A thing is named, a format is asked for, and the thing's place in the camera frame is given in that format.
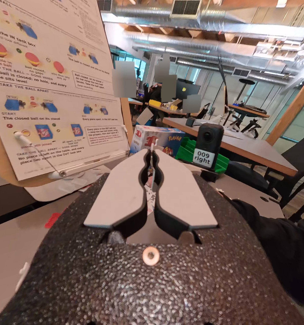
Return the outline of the printed task sheet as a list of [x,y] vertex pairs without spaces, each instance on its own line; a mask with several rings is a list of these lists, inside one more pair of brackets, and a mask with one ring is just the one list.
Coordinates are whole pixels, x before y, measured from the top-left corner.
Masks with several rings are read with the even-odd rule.
[[0,138],[18,181],[125,153],[97,1],[0,0]]

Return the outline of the ceiling vent grille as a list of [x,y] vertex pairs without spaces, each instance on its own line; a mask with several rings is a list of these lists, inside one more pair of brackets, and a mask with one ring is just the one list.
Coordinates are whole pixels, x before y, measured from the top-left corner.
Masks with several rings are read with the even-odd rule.
[[202,0],[174,0],[170,18],[196,19],[200,12]]

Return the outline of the wooden background desk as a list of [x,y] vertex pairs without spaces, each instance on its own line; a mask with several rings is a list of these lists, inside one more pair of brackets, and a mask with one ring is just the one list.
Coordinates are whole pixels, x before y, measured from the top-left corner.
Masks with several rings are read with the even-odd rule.
[[257,164],[272,168],[293,177],[297,169],[265,140],[253,139],[247,135],[223,135],[221,148],[247,158]]

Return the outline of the red plastic case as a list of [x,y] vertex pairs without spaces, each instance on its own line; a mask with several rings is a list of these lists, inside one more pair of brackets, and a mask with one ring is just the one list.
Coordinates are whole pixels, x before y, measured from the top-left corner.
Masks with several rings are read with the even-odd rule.
[[49,220],[44,225],[44,228],[51,229],[51,227],[55,224],[58,218],[61,216],[62,213],[52,213]]

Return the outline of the black monitor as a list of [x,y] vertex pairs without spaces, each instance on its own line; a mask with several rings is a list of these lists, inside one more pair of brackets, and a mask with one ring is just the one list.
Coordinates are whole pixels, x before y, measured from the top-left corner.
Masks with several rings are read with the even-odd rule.
[[177,79],[176,82],[176,94],[175,99],[184,100],[189,95],[197,95],[199,93],[200,86],[193,84],[186,79]]

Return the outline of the silver air duct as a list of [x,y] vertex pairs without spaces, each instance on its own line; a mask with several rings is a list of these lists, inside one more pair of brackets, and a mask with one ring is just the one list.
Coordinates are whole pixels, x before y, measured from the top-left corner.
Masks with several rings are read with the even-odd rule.
[[304,6],[286,8],[250,8],[237,10],[206,9],[202,6],[196,18],[172,17],[169,6],[116,6],[101,13],[104,22],[160,25],[202,26],[208,23],[273,24],[304,27]]
[[146,34],[135,31],[124,31],[123,34],[126,40],[131,40],[136,48],[152,48],[159,47],[158,51],[166,52],[168,49],[176,51],[187,51],[197,54],[221,56],[233,60],[236,64],[241,66],[259,67],[273,65],[274,69],[279,69],[288,65],[286,58],[270,57],[259,55],[256,53],[256,46],[236,44],[229,42],[221,42],[216,40],[205,40],[196,38],[186,38],[179,36],[166,36],[160,34]]

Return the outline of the green plastic bin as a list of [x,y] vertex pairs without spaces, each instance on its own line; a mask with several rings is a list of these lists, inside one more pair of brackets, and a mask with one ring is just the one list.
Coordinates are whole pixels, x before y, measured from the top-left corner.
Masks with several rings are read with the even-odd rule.
[[[195,147],[196,147],[195,140],[191,140],[189,137],[184,137],[175,158],[177,160],[183,160],[190,163],[193,162]],[[219,153],[215,164],[215,172],[218,174],[225,173],[229,161],[230,160],[227,157]]]

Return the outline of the wooden post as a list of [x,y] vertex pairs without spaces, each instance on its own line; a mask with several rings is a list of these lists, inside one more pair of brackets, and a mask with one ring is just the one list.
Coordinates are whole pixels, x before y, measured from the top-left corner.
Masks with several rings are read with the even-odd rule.
[[285,130],[289,127],[289,125],[292,123],[292,121],[295,119],[295,117],[303,107],[304,107],[304,86],[296,95],[292,103],[288,106],[287,110],[280,118],[280,120],[276,123],[275,127],[267,137],[266,142],[268,142],[268,144],[273,146],[275,142],[280,138],[280,136],[285,132]]

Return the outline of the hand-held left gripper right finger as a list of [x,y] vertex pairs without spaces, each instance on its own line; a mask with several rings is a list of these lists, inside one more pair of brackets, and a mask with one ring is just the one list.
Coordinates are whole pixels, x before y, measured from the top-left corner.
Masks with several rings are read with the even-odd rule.
[[154,151],[155,221],[162,230],[215,228],[215,219],[193,173],[161,150]]

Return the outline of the black chair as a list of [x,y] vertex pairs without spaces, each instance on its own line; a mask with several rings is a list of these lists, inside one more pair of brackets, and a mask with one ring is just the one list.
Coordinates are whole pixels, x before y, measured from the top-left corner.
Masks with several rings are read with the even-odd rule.
[[293,192],[295,185],[304,177],[304,138],[285,151],[282,156],[297,169],[297,173],[293,177],[284,176],[282,180],[277,180],[269,173],[278,172],[267,168],[264,176],[265,180],[269,181],[269,184],[273,185],[273,189],[280,195],[280,208],[284,208],[298,192],[304,189],[303,183]]

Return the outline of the round background table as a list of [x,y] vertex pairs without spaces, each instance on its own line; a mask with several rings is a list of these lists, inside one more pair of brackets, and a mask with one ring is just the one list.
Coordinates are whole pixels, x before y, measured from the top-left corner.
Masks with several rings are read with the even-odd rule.
[[239,107],[236,105],[228,104],[228,107],[242,116],[260,117],[260,118],[269,118],[270,117],[270,115],[267,115],[267,114],[264,114],[264,113],[261,113],[261,112],[255,111],[255,110],[251,110],[248,108]]

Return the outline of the clear plastic packaging tray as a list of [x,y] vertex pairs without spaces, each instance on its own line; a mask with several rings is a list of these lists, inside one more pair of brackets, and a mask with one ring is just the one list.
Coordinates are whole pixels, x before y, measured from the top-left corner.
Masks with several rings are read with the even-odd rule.
[[36,200],[48,202],[56,200],[65,195],[82,189],[97,181],[104,173],[110,173],[110,169],[105,165],[78,173],[73,176],[59,179],[51,183],[37,186],[25,187],[24,189]]

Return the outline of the puzzle instruction leaflet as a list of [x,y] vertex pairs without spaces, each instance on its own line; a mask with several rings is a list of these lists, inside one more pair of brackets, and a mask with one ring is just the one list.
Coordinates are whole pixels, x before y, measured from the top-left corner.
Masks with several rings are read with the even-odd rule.
[[154,176],[151,174],[150,176],[148,176],[148,180],[145,184],[148,216],[154,212],[156,201],[156,189],[157,185],[154,183]]

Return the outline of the blue puzzle box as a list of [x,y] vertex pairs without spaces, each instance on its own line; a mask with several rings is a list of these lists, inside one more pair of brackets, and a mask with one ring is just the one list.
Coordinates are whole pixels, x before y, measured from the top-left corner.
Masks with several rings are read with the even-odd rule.
[[175,158],[184,136],[185,132],[176,128],[136,125],[129,156],[157,145],[164,153]]

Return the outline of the person's right forearm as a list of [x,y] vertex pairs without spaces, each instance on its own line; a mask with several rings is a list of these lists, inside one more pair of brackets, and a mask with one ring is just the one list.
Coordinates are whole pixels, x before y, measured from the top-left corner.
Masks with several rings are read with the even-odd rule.
[[255,233],[284,290],[304,305],[304,219],[293,223],[284,218],[267,218],[244,201],[226,200]]

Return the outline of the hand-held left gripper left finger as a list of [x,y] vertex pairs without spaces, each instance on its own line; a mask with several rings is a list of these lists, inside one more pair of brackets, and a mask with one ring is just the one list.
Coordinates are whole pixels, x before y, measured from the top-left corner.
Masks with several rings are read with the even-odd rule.
[[147,217],[145,184],[149,166],[150,150],[142,149],[114,167],[93,203],[84,225],[119,228],[127,220],[140,214]]

